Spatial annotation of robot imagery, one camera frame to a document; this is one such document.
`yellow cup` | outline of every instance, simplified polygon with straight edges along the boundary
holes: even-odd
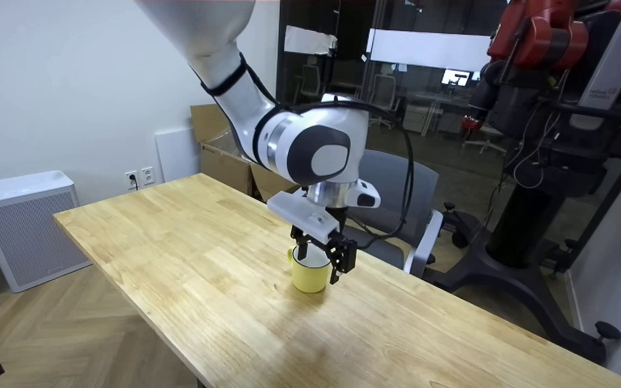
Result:
[[[320,293],[328,286],[333,264],[325,253],[321,253],[310,244],[307,258],[297,261],[296,249],[288,249],[288,261],[290,261],[290,284],[297,290]]]

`electrical outlet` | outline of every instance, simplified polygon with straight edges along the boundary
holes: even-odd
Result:
[[[128,192],[136,192],[138,189],[138,172],[136,170],[128,170],[122,172],[122,180],[124,180],[124,189]]]
[[[140,168],[140,175],[142,175],[142,185],[154,185],[155,182],[155,168],[154,165]]]

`wooden table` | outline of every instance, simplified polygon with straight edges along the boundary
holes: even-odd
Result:
[[[366,254],[297,293],[288,223],[205,175],[55,219],[207,386],[621,386]]]

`wooden floor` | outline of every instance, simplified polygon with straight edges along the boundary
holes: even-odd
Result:
[[[197,386],[193,374],[94,270],[23,293],[0,277],[0,386]]]

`cable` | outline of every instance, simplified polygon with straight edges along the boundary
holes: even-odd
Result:
[[[408,168],[406,168],[403,189],[400,189],[399,223],[392,231],[387,231],[387,233],[375,233],[366,223],[362,223],[359,219],[350,217],[366,235],[370,235],[370,239],[366,244],[357,246],[359,249],[370,248],[377,239],[396,236],[400,233],[403,223],[406,223],[406,216],[408,216],[408,208],[412,207],[412,196],[414,196],[414,147],[412,147],[409,134],[399,124],[399,118],[392,112],[380,110],[377,105],[370,105],[370,104],[365,104],[365,101],[336,101],[335,99],[335,101],[299,105],[296,112],[309,112],[309,110],[321,110],[321,107],[366,110],[366,112],[380,113],[382,118],[395,123],[395,128],[403,134],[406,148],[408,148]]]

